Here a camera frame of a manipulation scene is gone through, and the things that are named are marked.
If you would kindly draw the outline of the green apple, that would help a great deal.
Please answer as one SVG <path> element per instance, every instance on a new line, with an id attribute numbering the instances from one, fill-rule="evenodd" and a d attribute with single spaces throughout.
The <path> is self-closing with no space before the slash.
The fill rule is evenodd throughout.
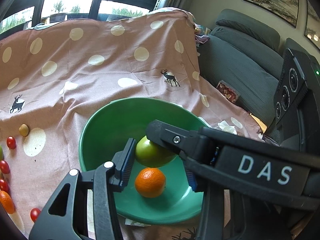
<path id="1" fill-rule="evenodd" d="M 3 160 L 3 148 L 0 146 L 0 161 Z"/>
<path id="2" fill-rule="evenodd" d="M 173 161 L 176 154 L 144 136 L 136 145 L 135 158 L 146 167 L 158 168 Z"/>

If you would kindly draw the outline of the orange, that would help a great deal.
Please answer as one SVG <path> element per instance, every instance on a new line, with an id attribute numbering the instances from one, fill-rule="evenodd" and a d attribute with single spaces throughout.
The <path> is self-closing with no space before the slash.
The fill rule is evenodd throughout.
<path id="1" fill-rule="evenodd" d="M 15 212 L 15 206 L 10 195 L 5 191 L 0 191 L 0 201 L 5 211 L 8 214 L 13 214 Z"/>
<path id="2" fill-rule="evenodd" d="M 156 198 L 163 193 L 166 181 L 164 173 L 158 168 L 145 168 L 135 179 L 135 189 L 143 197 Z"/>

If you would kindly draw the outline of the green bowl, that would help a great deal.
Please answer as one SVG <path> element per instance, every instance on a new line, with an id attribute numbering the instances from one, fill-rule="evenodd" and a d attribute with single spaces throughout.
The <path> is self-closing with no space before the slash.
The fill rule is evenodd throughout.
<path id="1" fill-rule="evenodd" d="M 113 101 L 96 111 L 84 127 L 79 141 L 82 171 L 94 170 L 111 161 L 128 139 L 140 141 L 153 120 L 186 130 L 205 125 L 197 116 L 173 103 L 148 98 Z M 145 224 L 173 224 L 200 213 L 203 194 L 189 187 L 179 157 L 160 168 L 167 181 L 164 192 L 157 198 L 142 197 L 135 189 L 135 178 L 143 168 L 135 162 L 127 187 L 121 193 L 114 193 L 118 214 Z"/>

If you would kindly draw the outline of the stemmed cherry tomato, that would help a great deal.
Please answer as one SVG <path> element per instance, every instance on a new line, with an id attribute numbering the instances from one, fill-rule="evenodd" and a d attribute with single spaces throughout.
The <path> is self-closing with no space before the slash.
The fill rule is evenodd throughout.
<path id="1" fill-rule="evenodd" d="M 14 150 L 16 148 L 16 140 L 14 137 L 7 137 L 7 147 L 11 150 Z"/>

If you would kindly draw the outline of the snack packet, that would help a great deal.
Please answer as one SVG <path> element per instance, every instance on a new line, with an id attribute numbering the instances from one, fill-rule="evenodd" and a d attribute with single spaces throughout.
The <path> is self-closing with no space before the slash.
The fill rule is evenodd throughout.
<path id="1" fill-rule="evenodd" d="M 240 95 L 236 89 L 223 80 L 218 82 L 216 89 L 231 103 L 236 103 Z"/>

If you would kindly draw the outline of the grey sofa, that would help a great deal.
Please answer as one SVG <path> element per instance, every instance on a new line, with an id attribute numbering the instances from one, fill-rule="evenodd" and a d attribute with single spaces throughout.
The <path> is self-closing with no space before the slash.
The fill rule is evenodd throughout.
<path id="1" fill-rule="evenodd" d="M 214 87 L 225 81 L 240 94 L 239 107 L 274 129 L 273 96 L 283 65 L 279 33 L 233 9 L 222 10 L 215 24 L 199 47 L 201 76 Z"/>

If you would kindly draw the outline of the right tan longan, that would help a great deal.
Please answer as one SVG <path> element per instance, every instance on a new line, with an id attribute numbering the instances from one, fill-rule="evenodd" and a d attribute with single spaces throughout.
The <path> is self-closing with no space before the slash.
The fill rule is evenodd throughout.
<path id="1" fill-rule="evenodd" d="M 29 134 L 29 127 L 26 124 L 21 124 L 18 130 L 23 137 L 26 137 Z"/>

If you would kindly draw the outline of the pink polka dot cloth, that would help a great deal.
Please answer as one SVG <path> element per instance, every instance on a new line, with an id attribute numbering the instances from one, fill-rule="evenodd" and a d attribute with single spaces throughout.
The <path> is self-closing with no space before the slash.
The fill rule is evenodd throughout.
<path id="1" fill-rule="evenodd" d="M 90 116 L 122 98 L 178 105 L 205 125 L 261 140 L 257 122 L 200 76 L 191 13 L 159 9 L 101 22 L 71 20 L 1 40 L 1 146 L 16 228 L 28 236 L 66 173 L 79 168 L 79 140 Z M 19 133 L 21 124 L 29 134 Z M 7 147 L 7 137 L 16 148 Z"/>

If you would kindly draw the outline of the dark framed window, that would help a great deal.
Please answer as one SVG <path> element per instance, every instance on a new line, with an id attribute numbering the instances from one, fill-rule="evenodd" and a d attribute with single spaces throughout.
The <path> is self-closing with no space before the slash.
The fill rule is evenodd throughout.
<path id="1" fill-rule="evenodd" d="M 40 23 L 91 18 L 114 21 L 152 11 L 157 0 L 13 0 L 1 13 L 1 33 L 11 34 Z"/>

